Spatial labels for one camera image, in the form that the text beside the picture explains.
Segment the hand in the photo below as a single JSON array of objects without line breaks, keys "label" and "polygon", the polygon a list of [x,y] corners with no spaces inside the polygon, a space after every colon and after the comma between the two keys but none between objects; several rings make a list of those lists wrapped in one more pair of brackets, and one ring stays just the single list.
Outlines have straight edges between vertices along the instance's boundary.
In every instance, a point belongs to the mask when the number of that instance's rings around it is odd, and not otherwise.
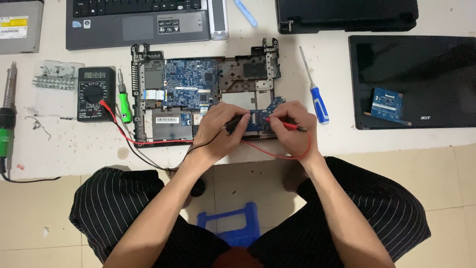
[{"label": "hand", "polygon": [[[243,117],[235,131],[229,135],[223,127],[236,114],[243,114]],[[246,131],[250,117],[248,110],[235,105],[221,102],[212,106],[200,121],[200,128],[198,128],[193,145],[206,144],[219,134],[212,143],[194,150],[188,157],[197,157],[205,160],[209,166],[214,165],[238,146]]]},{"label": "hand", "polygon": [[307,155],[299,161],[302,164],[312,162],[320,156],[317,149],[317,117],[308,113],[298,101],[283,103],[274,110],[274,113],[269,115],[271,129],[276,133],[278,140],[286,151],[293,157],[303,155],[309,146],[309,139],[306,133],[296,130],[290,131],[285,128],[280,119],[286,117],[293,119],[297,125],[307,128],[307,132],[311,135],[311,147]]}]

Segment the blue plastic stool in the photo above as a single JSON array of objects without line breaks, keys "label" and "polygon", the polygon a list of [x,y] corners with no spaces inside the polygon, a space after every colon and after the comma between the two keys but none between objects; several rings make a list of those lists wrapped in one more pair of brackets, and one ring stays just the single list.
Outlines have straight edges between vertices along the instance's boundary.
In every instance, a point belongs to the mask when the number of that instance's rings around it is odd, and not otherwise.
[{"label": "blue plastic stool", "polygon": [[245,208],[222,214],[207,216],[206,212],[197,215],[197,226],[205,228],[207,221],[229,217],[237,214],[245,214],[246,226],[243,229],[215,233],[232,247],[248,247],[259,238],[258,208],[253,202],[246,203]]}]

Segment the striped pants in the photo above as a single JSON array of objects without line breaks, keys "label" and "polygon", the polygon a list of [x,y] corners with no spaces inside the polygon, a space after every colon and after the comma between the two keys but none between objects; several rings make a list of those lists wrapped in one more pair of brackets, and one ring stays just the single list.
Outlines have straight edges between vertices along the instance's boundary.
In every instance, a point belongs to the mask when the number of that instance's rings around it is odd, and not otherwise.
[{"label": "striped pants", "polygon": [[[430,237],[422,205],[401,185],[334,157],[326,158],[326,163],[394,262]],[[86,235],[104,263],[163,187],[153,170],[102,168],[76,191],[69,220]],[[311,180],[301,183],[297,193],[307,204],[261,236],[248,251],[266,267],[343,267]],[[179,216],[154,267],[210,267],[229,248],[213,233]]]}]

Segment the table surface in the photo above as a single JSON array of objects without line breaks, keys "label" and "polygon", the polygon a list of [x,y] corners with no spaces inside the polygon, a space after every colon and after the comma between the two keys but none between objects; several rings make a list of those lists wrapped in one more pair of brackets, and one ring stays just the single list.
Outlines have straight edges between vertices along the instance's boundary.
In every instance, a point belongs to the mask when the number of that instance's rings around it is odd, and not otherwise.
[{"label": "table surface", "polygon": [[[33,130],[33,120],[25,107],[36,100],[31,93],[31,80],[36,63],[43,60],[83,62],[86,66],[115,66],[122,68],[124,83],[130,89],[130,48],[110,48],[83,51],[65,49],[66,1],[45,1],[38,54],[2,55],[0,70],[7,70],[17,62],[17,125],[15,128],[11,178],[42,178],[62,175],[92,174],[108,165],[125,165],[132,170],[148,169],[146,163],[129,152],[124,138],[112,123],[84,124],[77,121],[38,117],[48,136]],[[472,0],[419,0],[417,26],[400,33],[349,33],[321,31],[318,34],[280,35],[277,31],[274,0],[243,3],[258,21],[252,28],[228,0],[230,39],[179,44],[152,45],[162,50],[166,58],[246,55],[251,46],[260,46],[263,37],[279,41],[279,62],[282,77],[275,82],[276,96],[288,101],[299,100],[314,112],[309,81],[305,73],[299,46],[306,54],[309,68],[326,102],[330,124],[318,126],[318,144],[323,155],[338,155],[403,149],[431,148],[476,143],[476,128],[408,129],[360,131],[354,128],[354,106],[348,48],[352,34],[400,34],[475,36],[476,5]],[[4,85],[6,73],[0,76]],[[277,141],[256,142],[269,152],[282,153]],[[188,146],[142,149],[141,152],[162,167],[176,167]],[[246,144],[223,158],[218,164],[271,160],[273,157]]]}]

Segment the laptop keyboard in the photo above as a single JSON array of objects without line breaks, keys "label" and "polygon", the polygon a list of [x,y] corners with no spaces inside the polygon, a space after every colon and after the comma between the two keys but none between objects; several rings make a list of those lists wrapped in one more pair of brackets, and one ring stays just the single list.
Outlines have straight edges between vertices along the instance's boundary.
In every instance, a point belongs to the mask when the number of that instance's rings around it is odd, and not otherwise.
[{"label": "laptop keyboard", "polygon": [[200,0],[74,0],[73,17],[201,8]]}]

